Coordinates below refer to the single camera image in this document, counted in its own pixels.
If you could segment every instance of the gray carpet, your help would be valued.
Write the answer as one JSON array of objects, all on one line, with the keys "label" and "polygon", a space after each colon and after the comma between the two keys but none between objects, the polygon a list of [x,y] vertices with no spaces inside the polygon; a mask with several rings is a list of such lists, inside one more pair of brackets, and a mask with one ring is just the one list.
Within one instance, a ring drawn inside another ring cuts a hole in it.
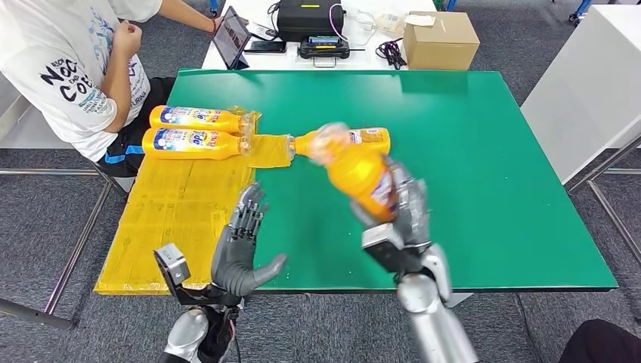
[{"label": "gray carpet", "polygon": [[[206,2],[195,1],[205,11]],[[578,2],[461,0],[481,39],[473,69],[499,70],[522,103],[574,27]],[[162,18],[142,24],[149,76],[198,67],[207,35]],[[640,164],[634,154],[628,164]],[[0,150],[0,167],[87,167],[72,150]],[[599,184],[632,228],[641,178]],[[41,309],[95,202],[102,181],[78,177],[0,177],[0,296]],[[604,318],[639,333],[641,268],[587,189],[573,197],[621,288],[608,293],[483,293],[454,310],[485,362],[555,362],[584,320]],[[112,193],[63,295],[57,314],[70,332],[0,315],[0,362],[154,361],[183,310],[169,297],[92,293],[124,201]],[[631,232],[641,238],[641,226]],[[408,321],[391,294],[253,296],[239,320],[243,361],[419,361]]]}]

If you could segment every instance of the person's hand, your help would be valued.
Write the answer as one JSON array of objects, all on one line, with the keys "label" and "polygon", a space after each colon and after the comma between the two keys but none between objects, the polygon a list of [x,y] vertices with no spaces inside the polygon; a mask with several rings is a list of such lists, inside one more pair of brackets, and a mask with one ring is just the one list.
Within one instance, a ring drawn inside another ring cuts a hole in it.
[{"label": "person's hand", "polygon": [[248,295],[278,276],[287,261],[287,255],[280,253],[269,265],[254,269],[256,237],[268,208],[268,204],[259,208],[263,196],[259,183],[245,189],[216,245],[212,282],[236,296]]},{"label": "person's hand", "polygon": [[113,52],[131,59],[140,49],[142,30],[127,20],[118,25],[113,34]]},{"label": "person's hand", "polygon": [[[242,21],[243,24],[245,25],[249,24],[249,20],[245,19],[244,17],[241,17],[240,21]],[[222,23],[222,17],[214,17],[212,18],[212,22],[214,23],[214,30],[212,30],[211,33],[216,33],[216,30],[220,27],[220,24]]]},{"label": "person's hand", "polygon": [[[422,179],[416,180],[403,164],[386,157],[388,170],[392,173],[394,190],[398,197],[394,228],[401,234],[406,246],[423,246],[430,242],[428,231],[429,212],[426,205],[426,186]],[[353,200],[351,210],[365,228],[372,228],[380,222]]]}]

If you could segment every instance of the tablet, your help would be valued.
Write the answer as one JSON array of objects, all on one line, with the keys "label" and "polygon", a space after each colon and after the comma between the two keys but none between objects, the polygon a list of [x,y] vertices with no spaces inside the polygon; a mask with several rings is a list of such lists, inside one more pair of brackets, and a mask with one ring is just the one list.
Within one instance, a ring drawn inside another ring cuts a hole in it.
[{"label": "tablet", "polygon": [[212,39],[227,69],[241,70],[249,66],[243,57],[243,50],[251,37],[243,19],[230,6]]}]

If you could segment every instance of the white t-shirt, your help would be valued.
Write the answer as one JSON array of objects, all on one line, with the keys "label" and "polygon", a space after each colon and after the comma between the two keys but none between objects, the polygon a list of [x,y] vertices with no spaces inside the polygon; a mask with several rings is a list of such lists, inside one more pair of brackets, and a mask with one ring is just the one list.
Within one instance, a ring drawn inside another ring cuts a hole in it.
[{"label": "white t-shirt", "polygon": [[[101,90],[118,18],[145,21],[162,0],[0,0],[0,71],[62,140],[98,161],[116,134],[103,131],[116,102]],[[128,125],[149,94],[138,56],[129,61]]]}]

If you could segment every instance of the black case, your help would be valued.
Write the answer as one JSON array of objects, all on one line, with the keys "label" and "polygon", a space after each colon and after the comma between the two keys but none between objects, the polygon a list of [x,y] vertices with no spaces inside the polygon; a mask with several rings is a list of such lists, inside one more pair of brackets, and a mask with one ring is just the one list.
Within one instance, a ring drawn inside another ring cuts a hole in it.
[{"label": "black case", "polygon": [[[307,36],[335,36],[330,25],[330,6],[337,0],[281,0],[276,26],[285,42],[300,42]],[[343,9],[335,6],[332,21],[342,32]]]}]

